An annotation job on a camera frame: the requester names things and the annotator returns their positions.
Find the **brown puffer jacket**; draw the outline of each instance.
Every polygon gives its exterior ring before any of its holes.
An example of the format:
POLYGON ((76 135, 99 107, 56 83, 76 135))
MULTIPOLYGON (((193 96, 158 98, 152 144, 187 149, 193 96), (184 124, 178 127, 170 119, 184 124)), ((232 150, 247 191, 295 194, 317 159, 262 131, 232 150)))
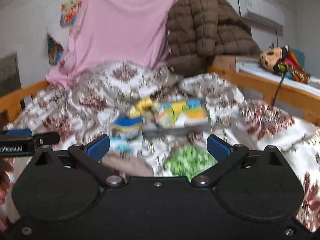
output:
POLYGON ((167 19, 167 66, 185 77, 205 73, 215 55, 258 56, 261 51, 226 0, 178 0, 167 19))

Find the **wooden bed frame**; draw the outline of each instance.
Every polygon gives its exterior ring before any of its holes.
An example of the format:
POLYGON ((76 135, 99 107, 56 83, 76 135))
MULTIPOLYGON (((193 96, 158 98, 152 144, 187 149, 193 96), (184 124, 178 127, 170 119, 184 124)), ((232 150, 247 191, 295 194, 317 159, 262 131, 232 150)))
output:
MULTIPOLYGON (((209 67, 209 73, 217 73, 231 83, 237 85, 240 89, 250 88, 263 94, 263 100, 271 104, 278 83, 263 79, 247 73, 236 73, 231 70, 224 70, 218 67, 209 67)), ((16 90, 0 98, 0 113, 6 112, 7 120, 13 122, 21 113, 20 102, 26 98, 33 98, 37 92, 48 86, 46 81, 40 81, 36 84, 16 90)), ((282 85, 277 99, 288 103, 303 111, 303 119, 320 126, 320 97, 307 93, 305 91, 282 85)))

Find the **screw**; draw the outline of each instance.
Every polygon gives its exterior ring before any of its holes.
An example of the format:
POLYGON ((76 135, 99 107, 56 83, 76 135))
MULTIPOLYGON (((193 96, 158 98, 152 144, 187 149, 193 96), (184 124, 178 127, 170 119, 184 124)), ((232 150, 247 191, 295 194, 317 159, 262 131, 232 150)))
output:
POLYGON ((117 185, 121 184, 122 181, 123 181, 122 177, 117 176, 117 175, 109 176, 109 177, 107 177, 107 179, 106 179, 106 182, 107 182, 109 185, 112 185, 112 186, 117 186, 117 185))
POLYGON ((209 182, 210 182, 210 179, 209 179, 209 177, 207 177, 207 176, 199 175, 199 176, 196 176, 196 177, 194 178, 194 181, 195 181, 197 184, 203 185, 203 184, 209 183, 209 182))
POLYGON ((29 236, 32 234, 32 230, 30 227, 22 227, 21 228, 21 232, 25 235, 25 236, 29 236))
POLYGON ((293 236, 294 234, 294 230, 292 228, 287 228, 285 231, 284 231, 284 234, 286 236, 293 236))
POLYGON ((163 184, 162 184, 162 182, 155 182, 154 185, 155 185, 156 187, 161 187, 163 184))

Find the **white mattress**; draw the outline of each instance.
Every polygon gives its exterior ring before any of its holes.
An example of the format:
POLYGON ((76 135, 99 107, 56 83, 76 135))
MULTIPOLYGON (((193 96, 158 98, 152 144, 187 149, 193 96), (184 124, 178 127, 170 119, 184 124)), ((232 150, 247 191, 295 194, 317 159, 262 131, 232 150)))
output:
MULTIPOLYGON (((237 62, 236 66, 237 72, 246 72, 250 73, 252 75, 265 78, 274 82, 279 83, 281 81, 281 77, 277 76, 273 73, 270 73, 266 70, 264 70, 259 63, 252 63, 252 62, 237 62)), ((311 77, 310 84, 303 84, 299 83, 293 80, 290 80, 288 78, 285 78, 283 81, 283 84, 286 84, 290 87, 294 87, 300 90, 303 90, 305 92, 308 92, 310 94, 320 96, 320 79, 311 77)))

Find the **stuffed toy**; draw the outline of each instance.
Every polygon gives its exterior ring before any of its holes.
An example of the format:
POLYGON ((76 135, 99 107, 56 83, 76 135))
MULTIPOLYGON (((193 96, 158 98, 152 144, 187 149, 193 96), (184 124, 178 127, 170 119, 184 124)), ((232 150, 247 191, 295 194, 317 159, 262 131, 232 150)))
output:
POLYGON ((291 80, 308 83, 310 79, 310 74, 300 66, 289 46, 262 52, 260 63, 266 70, 291 80))

